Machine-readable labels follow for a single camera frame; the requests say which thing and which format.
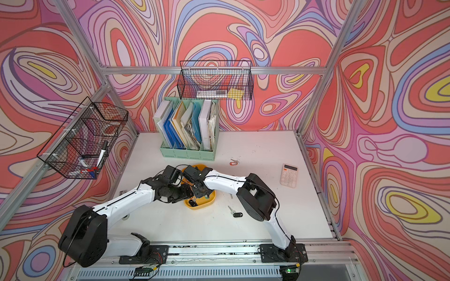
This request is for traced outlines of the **yellow storage tray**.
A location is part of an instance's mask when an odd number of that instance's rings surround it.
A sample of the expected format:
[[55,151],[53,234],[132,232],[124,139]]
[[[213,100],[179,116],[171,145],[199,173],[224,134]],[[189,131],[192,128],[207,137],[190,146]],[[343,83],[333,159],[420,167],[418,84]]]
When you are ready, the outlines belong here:
[[[202,180],[204,182],[204,180],[206,179],[206,176],[209,172],[212,171],[211,168],[205,166],[205,165],[193,165],[193,167],[197,167],[200,171],[201,171],[201,178],[199,180]],[[185,179],[185,177],[183,177],[183,183],[188,184],[190,186],[192,186],[192,184],[187,181]],[[200,210],[201,208],[206,208],[210,205],[212,205],[215,201],[216,198],[216,192],[213,190],[213,193],[209,196],[209,197],[202,197],[200,199],[197,199],[194,194],[193,197],[191,197],[190,199],[186,199],[184,200],[184,205],[189,208],[190,210]],[[189,200],[194,200],[196,201],[196,203],[198,204],[196,207],[191,207],[189,205]]]

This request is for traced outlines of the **red tag key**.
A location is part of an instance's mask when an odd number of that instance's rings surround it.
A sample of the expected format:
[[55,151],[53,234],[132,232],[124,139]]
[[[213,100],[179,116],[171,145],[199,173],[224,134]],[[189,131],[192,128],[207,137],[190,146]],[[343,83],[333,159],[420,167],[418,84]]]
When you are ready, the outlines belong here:
[[239,164],[239,161],[238,160],[234,160],[234,159],[231,159],[231,161],[229,163],[230,166],[236,166],[238,164]]

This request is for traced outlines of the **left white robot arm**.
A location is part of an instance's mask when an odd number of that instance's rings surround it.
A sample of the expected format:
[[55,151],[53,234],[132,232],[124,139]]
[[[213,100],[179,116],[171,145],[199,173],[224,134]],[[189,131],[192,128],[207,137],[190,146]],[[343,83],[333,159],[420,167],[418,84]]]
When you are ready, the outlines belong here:
[[109,229],[145,205],[166,198],[166,204],[193,197],[189,184],[174,185],[154,177],[140,181],[139,185],[106,203],[89,207],[82,205],[72,213],[58,248],[83,268],[92,266],[102,258],[125,257],[138,263],[149,263],[154,254],[150,242],[142,235],[110,235]]

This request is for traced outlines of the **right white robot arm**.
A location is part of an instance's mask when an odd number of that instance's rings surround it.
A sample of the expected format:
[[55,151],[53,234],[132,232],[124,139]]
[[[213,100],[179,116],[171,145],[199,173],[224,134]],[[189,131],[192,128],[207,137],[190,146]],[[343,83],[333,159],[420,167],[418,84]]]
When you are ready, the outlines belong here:
[[237,177],[212,168],[199,170],[193,166],[188,166],[183,174],[192,184],[195,196],[209,195],[215,190],[236,196],[246,213],[265,225],[272,243],[259,246],[261,262],[295,262],[300,265],[307,262],[306,250],[296,243],[277,217],[280,206],[275,193],[256,174]]

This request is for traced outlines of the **marker pen in basket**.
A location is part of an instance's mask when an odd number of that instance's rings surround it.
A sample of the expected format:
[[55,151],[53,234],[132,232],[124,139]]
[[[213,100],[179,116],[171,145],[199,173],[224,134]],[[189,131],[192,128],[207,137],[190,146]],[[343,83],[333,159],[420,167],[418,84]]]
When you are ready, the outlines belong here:
[[102,144],[102,148],[101,148],[100,154],[99,154],[99,156],[98,156],[98,161],[97,161],[96,168],[99,168],[99,167],[100,167],[100,164],[102,163],[103,158],[105,157],[105,155],[106,155],[106,153],[107,153],[108,146],[109,146],[109,142],[108,142],[107,140],[105,140],[105,141],[103,142],[103,144]]

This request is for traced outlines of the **yellow sticky notes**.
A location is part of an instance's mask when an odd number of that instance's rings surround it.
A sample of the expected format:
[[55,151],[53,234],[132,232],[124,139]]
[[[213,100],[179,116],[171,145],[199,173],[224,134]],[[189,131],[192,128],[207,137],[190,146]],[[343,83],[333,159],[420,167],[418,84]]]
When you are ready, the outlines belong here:
[[244,94],[245,94],[244,90],[230,89],[227,92],[227,98],[233,99],[233,100],[242,100],[244,97]]

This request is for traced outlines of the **pink calculator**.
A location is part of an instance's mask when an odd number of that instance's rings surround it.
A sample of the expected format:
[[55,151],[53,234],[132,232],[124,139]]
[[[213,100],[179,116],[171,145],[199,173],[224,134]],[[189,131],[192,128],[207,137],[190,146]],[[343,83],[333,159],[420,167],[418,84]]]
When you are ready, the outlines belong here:
[[296,166],[283,164],[280,176],[280,184],[292,189],[296,188],[298,179],[298,168]]

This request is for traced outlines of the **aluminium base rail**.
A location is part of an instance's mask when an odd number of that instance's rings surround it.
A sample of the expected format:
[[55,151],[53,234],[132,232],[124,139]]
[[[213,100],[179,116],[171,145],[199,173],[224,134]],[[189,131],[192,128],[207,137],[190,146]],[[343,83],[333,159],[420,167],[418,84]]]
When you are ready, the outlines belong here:
[[[124,265],[118,258],[102,259],[88,268],[78,265],[63,271],[61,281],[280,281],[283,262],[264,263],[264,241],[168,242],[165,262],[149,273],[140,265]],[[362,263],[349,242],[301,240],[305,257],[301,281],[366,281]]]

